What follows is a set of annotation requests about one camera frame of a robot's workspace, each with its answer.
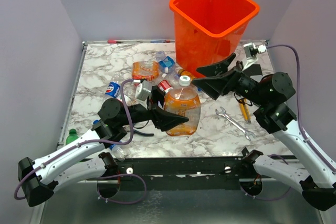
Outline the red label clear bottle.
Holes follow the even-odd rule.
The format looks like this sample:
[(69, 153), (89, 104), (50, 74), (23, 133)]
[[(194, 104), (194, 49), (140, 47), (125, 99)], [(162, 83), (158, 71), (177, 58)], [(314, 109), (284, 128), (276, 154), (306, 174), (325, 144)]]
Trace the red label clear bottle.
[(173, 89), (173, 87), (170, 85), (170, 83), (166, 80), (162, 80), (158, 83), (157, 87), (163, 91), (165, 94), (167, 94), (170, 90)]

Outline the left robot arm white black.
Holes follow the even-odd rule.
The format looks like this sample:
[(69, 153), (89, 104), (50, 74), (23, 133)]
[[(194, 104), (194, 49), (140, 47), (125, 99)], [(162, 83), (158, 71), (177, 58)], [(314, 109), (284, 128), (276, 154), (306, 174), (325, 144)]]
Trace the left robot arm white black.
[(167, 112), (156, 101), (149, 108), (140, 104), (128, 106), (125, 99), (109, 98), (98, 112), (100, 120), (72, 143), (38, 159), (25, 157), (18, 162), (18, 181), (14, 198), (26, 200), (28, 206), (38, 206), (52, 197), (61, 187), (91, 178), (110, 179), (116, 164), (105, 152), (122, 142), (127, 135), (124, 126), (133, 129), (135, 123), (152, 121), (162, 132), (189, 121), (185, 116)]

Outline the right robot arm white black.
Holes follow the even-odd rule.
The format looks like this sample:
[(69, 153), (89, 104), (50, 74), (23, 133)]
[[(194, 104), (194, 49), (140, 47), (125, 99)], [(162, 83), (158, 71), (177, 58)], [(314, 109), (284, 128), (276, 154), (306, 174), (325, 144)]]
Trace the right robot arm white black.
[(235, 57), (231, 54), (218, 63), (198, 67), (196, 71), (201, 78), (192, 84), (214, 100), (235, 92), (258, 106), (254, 112), (258, 124), (285, 144), (304, 166), (300, 170), (260, 151), (243, 151), (242, 173), (246, 177), (259, 174), (274, 178), (300, 192), (318, 210), (335, 206), (335, 162), (304, 134), (299, 117), (286, 105), (296, 92), (288, 74), (276, 72), (256, 81), (244, 73), (242, 62), (228, 67)]

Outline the large orange label bottle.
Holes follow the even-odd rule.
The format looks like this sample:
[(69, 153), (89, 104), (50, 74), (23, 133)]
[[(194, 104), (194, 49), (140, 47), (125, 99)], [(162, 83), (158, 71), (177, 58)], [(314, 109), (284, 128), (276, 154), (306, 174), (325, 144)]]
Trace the large orange label bottle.
[(189, 76), (180, 76), (179, 85), (164, 97), (164, 110), (188, 118), (188, 121), (166, 131), (169, 136), (190, 136), (197, 130), (201, 116), (201, 102), (191, 86)]

